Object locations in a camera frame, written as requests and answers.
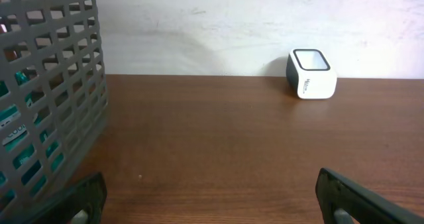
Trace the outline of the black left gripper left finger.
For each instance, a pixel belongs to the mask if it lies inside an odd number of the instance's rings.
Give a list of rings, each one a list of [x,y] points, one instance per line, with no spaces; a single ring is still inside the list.
[[[106,197],[102,173],[88,175],[50,197],[31,217],[31,223],[71,223],[81,211],[87,215],[86,223],[100,223]]]

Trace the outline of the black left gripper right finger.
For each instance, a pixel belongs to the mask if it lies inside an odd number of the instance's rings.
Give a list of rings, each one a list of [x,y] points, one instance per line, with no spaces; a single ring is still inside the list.
[[[320,169],[315,194],[325,224],[423,222],[421,216],[328,168]]]

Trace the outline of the teal mouthwash bottle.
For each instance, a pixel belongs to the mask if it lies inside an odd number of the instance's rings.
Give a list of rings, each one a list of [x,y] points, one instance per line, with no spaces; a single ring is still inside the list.
[[[23,72],[17,72],[15,74],[15,79],[19,85],[23,85],[29,81],[27,76]],[[5,82],[1,81],[1,96],[4,96],[9,93]],[[11,105],[8,108],[1,111],[1,130],[5,128],[10,122],[16,120],[20,116],[20,111],[17,109],[16,105]],[[3,141],[2,145],[5,147],[6,151],[11,151],[16,147],[22,139],[28,135],[28,131],[25,125],[20,125],[17,127],[11,134],[7,135]],[[53,152],[59,147],[59,143],[54,141],[46,149],[46,157],[50,158]],[[14,167],[17,169],[21,167],[35,152],[34,146],[32,144],[29,147],[25,148],[13,161]],[[63,154],[59,154],[51,164],[52,171],[55,171],[57,167],[62,163],[64,159]],[[37,162],[29,171],[23,176],[23,184],[26,184],[40,169],[41,165]],[[30,191],[30,196],[34,197],[45,185],[47,178],[45,176],[41,177],[39,181],[33,186]]]

